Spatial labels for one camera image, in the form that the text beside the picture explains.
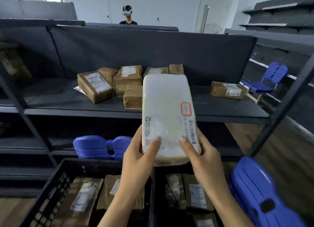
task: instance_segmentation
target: red-bordered sticker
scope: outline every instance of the red-bordered sticker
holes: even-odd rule
[[[191,104],[188,102],[181,102],[181,113],[183,116],[192,116]]]

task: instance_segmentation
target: black shirt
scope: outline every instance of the black shirt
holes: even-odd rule
[[[120,24],[128,24],[128,23],[127,23],[127,21],[125,20],[125,21],[121,21]],[[132,20],[131,23],[129,23],[129,24],[137,24],[137,23]]]

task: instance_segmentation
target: chair seat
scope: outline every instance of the chair seat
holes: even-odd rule
[[[261,82],[245,82],[244,85],[250,87],[255,93],[270,93],[274,90]]]

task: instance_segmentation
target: floor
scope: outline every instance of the floor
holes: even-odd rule
[[[226,124],[239,146],[246,152],[262,126]],[[307,221],[314,219],[314,145],[285,119],[256,156],[277,184],[281,199]],[[227,163],[229,168],[234,163]],[[0,227],[16,227],[34,199],[0,199]]]

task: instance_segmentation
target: forearm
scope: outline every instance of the forearm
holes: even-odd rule
[[[135,200],[134,195],[119,189],[98,227],[125,227],[128,224]]]
[[[221,188],[210,198],[225,227],[254,227],[228,187]]]

